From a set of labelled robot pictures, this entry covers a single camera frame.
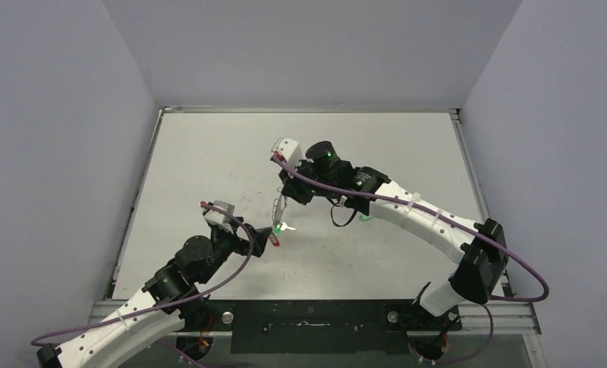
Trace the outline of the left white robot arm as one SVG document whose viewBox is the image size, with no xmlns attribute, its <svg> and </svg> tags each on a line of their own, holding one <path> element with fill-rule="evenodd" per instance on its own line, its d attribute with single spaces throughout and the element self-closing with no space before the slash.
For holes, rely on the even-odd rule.
<svg viewBox="0 0 607 368">
<path fill-rule="evenodd" d="M 60 344 L 37 351 L 40 367 L 119 367 L 165 335 L 201 328 L 207 294 L 198 290 L 233 254 L 259 258 L 273 235 L 236 223 L 211 224 L 210 234 L 188 238 L 181 249 L 128 301 L 103 321 Z"/>
</svg>

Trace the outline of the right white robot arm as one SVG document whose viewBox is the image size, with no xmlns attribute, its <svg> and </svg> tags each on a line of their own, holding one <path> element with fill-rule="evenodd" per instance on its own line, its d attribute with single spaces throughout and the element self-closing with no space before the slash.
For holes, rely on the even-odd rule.
<svg viewBox="0 0 607 368">
<path fill-rule="evenodd" d="M 434 246 L 456 264 L 437 287 L 424 287 L 412 307 L 414 323 L 432 328 L 464 301 L 486 304 L 508 263 L 504 230 L 491 218 L 482 223 L 430 204 L 386 174 L 342 160 L 333 144 L 321 141 L 303 152 L 298 142 L 279 139 L 271 149 L 281 168 L 281 194 L 301 205 L 315 197 L 334 208 L 352 210 L 397 225 Z"/>
</svg>

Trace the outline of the key with red tag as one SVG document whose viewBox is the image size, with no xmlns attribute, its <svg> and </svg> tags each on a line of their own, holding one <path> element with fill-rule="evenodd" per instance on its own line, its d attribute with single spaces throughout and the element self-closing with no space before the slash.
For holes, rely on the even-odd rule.
<svg viewBox="0 0 607 368">
<path fill-rule="evenodd" d="M 269 235 L 270 242 L 274 247 L 280 246 L 280 242 L 279 242 L 277 235 L 278 235 L 278 232 L 274 229 L 272 230 L 272 232 Z"/>
</svg>

